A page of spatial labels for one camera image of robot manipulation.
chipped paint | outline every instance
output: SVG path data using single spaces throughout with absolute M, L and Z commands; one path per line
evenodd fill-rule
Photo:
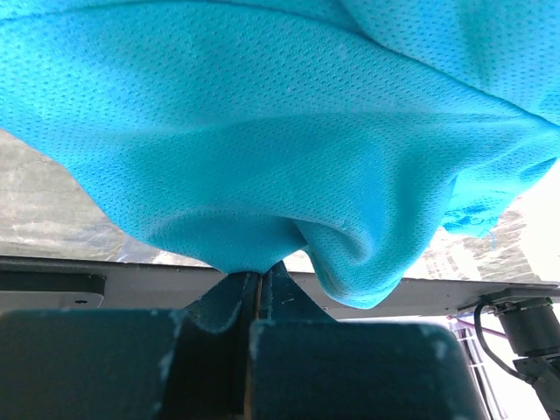
M 175 329 L 173 330 L 173 337 L 175 339 L 177 339 L 181 334 L 181 327 L 183 326 L 186 314 L 186 310 L 169 311 L 169 318 L 171 318 L 173 324 L 175 324 Z
M 169 369 L 171 369 L 173 362 L 173 350 L 170 350 L 165 354 L 164 357 L 159 361 L 159 378 L 162 382 L 167 381 L 167 376 L 169 376 Z
M 433 343 L 434 351 L 436 352 L 436 358 L 439 361 L 444 361 L 445 357 L 447 356 L 447 352 L 449 351 L 449 347 L 445 341 L 439 339 L 438 341 L 434 341 Z

black cable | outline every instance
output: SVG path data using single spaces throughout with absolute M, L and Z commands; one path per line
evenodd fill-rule
M 529 385 L 532 385 L 533 383 L 535 383 L 536 378 L 533 378 L 532 376 L 526 376 L 525 374 L 520 374 L 515 369 L 508 366 L 508 364 L 505 361 L 500 359 L 496 354 L 494 354 L 494 352 L 492 350 L 490 350 L 490 347 L 488 346 L 487 341 L 484 338 L 484 332 L 482 331 L 482 323 L 480 321 L 480 314 L 482 313 L 482 310 L 484 309 L 484 307 L 486 305 L 487 304 L 485 304 L 483 302 L 478 304 L 476 309 L 474 310 L 474 315 L 473 315 L 474 316 L 474 331 L 476 332 L 476 338 L 479 339 L 479 343 L 480 343 L 480 346 L 482 347 L 482 350 L 484 350 L 484 352 L 488 355 L 488 357 L 490 359 L 492 359 L 500 368 L 505 370 L 507 373 L 512 375 L 514 378 L 517 378 L 520 381 L 524 381 L 524 382 L 528 383 Z

metal frame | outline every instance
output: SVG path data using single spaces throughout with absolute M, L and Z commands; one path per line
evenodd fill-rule
M 554 283 L 497 283 L 404 278 L 371 310 L 330 299 L 312 273 L 291 273 L 296 284 L 335 319 L 455 314 L 479 296 L 509 289 L 558 299 Z M 155 264 L 0 257 L 0 311 L 21 308 L 182 308 L 215 286 L 215 269 Z M 88 294 L 93 300 L 84 298 Z

wire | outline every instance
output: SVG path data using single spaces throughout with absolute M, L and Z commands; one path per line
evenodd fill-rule
M 488 346 L 486 339 L 484 338 L 484 331 L 482 330 L 482 323 L 480 321 L 480 314 L 484 307 L 487 306 L 484 302 L 481 302 L 477 305 L 476 309 L 474 310 L 474 331 L 476 332 L 476 338 L 479 339 L 480 346 L 482 350 L 488 355 L 490 359 L 492 359 L 500 368 L 505 370 L 507 373 L 512 375 L 514 378 L 519 379 L 520 381 L 524 381 L 529 385 L 535 383 L 536 379 L 532 376 L 526 376 L 525 374 L 520 374 L 516 370 L 512 369 L 508 364 L 500 359 Z
M 457 324 L 459 324 L 460 326 L 465 326 L 466 328 L 471 328 L 474 329 L 474 324 L 471 324 L 470 322 L 466 322 L 461 318 L 455 318 L 451 315 L 447 316 L 447 319 L 451 320 L 456 320 Z M 496 337 L 500 337 L 501 339 L 508 339 L 508 336 L 506 334 L 504 334 L 503 332 L 499 332 L 499 331 L 495 331 L 495 330 L 491 330 L 490 328 L 485 328 L 484 326 L 482 327 L 482 331 L 484 331 L 485 333 L 488 334 L 492 334 Z

